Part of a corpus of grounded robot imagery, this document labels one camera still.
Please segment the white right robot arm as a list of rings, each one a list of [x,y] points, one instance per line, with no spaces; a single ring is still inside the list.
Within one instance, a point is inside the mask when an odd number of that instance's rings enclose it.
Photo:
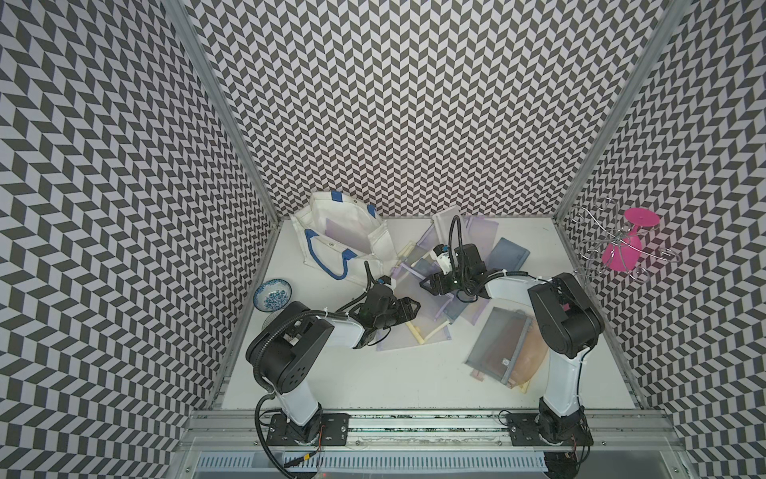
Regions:
[[[588,355],[604,332],[604,320],[571,273],[550,279],[526,271],[488,269],[475,245],[437,245],[430,253],[438,271],[421,281],[431,295],[452,293],[461,301],[529,298],[549,350],[549,379],[535,420],[538,439],[550,445],[594,444],[580,385]]]

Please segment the yellow trim mesh pouch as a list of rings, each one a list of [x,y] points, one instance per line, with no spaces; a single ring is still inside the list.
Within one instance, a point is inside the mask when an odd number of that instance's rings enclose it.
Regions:
[[[428,253],[409,241],[400,252],[401,261],[392,272],[395,283],[394,293],[399,299],[409,297],[420,303],[420,309],[412,321],[394,327],[391,333],[393,346],[391,349],[403,349],[433,344],[450,340],[446,317],[442,312],[446,307],[448,297],[435,297],[420,283],[434,271],[438,271],[438,265],[428,259]]]

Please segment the white canvas bag blue handles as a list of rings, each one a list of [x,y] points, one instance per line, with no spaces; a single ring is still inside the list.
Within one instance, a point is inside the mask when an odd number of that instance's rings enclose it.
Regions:
[[[387,221],[375,207],[339,191],[313,193],[290,216],[303,263],[333,281],[365,285],[366,269],[377,279],[398,261]]]

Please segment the blue mesh pouch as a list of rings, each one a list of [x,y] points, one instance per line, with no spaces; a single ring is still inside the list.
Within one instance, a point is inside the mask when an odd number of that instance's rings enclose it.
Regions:
[[[460,299],[451,299],[444,308],[443,315],[450,323],[454,323],[470,305],[472,303],[465,303]]]

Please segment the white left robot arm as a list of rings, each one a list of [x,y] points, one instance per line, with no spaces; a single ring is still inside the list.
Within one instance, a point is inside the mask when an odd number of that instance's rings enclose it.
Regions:
[[[363,349],[379,343],[378,333],[410,323],[421,303],[397,297],[383,279],[367,285],[359,297],[330,313],[293,301],[251,342],[245,359],[253,378],[279,403],[277,418],[285,436],[297,444],[313,444],[326,429],[323,409],[306,379],[327,347]]]

